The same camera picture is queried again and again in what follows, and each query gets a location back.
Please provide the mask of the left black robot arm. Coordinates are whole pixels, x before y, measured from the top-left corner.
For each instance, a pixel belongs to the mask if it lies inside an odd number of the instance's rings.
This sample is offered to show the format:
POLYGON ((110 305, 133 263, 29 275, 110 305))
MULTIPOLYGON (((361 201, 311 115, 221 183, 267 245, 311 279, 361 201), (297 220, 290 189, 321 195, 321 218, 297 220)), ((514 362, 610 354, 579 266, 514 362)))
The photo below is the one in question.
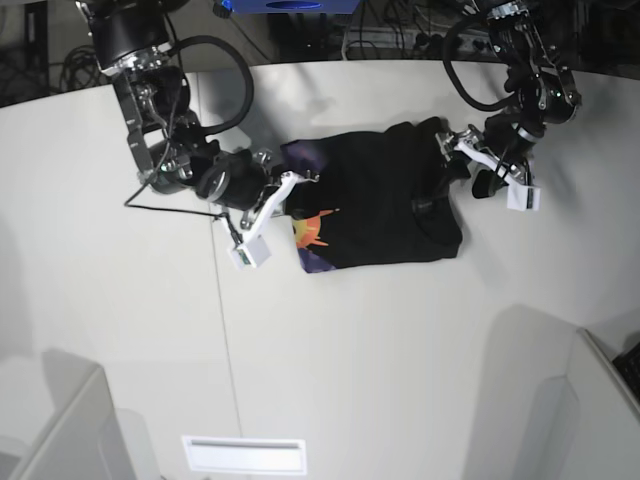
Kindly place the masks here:
POLYGON ((488 115, 482 130, 469 126, 437 134, 448 166, 465 171, 471 162, 481 165, 472 188, 477 199, 504 189, 508 208, 537 210, 541 193, 534 183, 530 152, 548 125, 572 120, 581 106, 573 73, 541 7, 532 1, 486 2, 447 32, 443 66, 459 96, 488 115), (491 50, 507 67, 508 95, 491 104, 465 90, 452 64, 456 38, 471 27, 487 31, 491 50))

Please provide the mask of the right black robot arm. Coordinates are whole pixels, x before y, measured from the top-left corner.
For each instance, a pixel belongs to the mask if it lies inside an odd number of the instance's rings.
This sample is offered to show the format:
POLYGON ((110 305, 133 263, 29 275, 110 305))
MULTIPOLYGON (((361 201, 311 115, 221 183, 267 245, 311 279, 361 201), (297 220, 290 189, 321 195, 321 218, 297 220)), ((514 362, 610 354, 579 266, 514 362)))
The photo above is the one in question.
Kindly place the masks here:
POLYGON ((162 195, 184 190, 199 199, 240 211, 265 201, 271 180, 248 150, 228 153, 216 135, 249 114, 255 84, 249 65, 230 43, 211 35, 184 39, 168 28, 178 1, 79 1, 93 43, 96 64, 114 87, 128 132, 127 143, 141 189, 162 195), (191 88, 172 60, 191 47, 211 46, 235 63, 243 83, 239 110, 204 125, 191 109, 191 88))

